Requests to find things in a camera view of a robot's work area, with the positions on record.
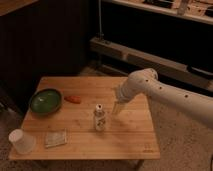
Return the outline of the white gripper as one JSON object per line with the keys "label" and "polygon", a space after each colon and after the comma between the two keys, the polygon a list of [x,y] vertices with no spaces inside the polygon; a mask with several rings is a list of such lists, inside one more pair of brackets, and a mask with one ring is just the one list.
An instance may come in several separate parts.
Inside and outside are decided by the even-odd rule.
{"label": "white gripper", "polygon": [[117,101],[114,102],[114,106],[113,106],[113,110],[112,110],[113,115],[119,114],[123,110],[123,107],[124,107],[123,103],[129,102],[129,99],[124,96],[121,85],[118,85],[116,87],[115,96],[116,96]]}

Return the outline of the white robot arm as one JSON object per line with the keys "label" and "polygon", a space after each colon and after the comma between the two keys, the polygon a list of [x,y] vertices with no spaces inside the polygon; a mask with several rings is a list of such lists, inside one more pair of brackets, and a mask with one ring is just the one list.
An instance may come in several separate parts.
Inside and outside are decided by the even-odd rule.
{"label": "white robot arm", "polygon": [[176,107],[213,129],[213,97],[164,84],[158,80],[158,74],[152,68],[130,73],[126,80],[115,88],[118,103],[128,103],[140,93]]}

